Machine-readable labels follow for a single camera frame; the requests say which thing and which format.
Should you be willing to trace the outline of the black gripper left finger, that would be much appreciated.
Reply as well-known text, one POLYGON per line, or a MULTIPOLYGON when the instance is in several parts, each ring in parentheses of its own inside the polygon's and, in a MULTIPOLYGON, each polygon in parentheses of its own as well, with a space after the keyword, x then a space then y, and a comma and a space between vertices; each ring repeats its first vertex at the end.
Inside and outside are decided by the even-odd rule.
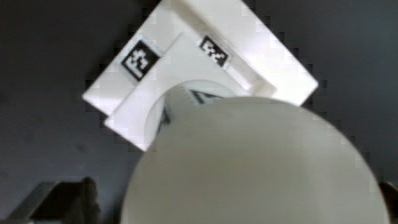
POLYGON ((94 180, 41 182, 0 224, 99 224, 94 180))

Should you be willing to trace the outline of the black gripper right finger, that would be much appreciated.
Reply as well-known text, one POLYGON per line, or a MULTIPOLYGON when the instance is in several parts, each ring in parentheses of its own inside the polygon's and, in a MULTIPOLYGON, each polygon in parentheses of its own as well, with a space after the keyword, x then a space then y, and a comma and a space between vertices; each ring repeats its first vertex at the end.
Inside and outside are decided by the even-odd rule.
POLYGON ((398 186, 391 182, 380 182, 380 191, 386 200, 391 221, 398 220, 398 186))

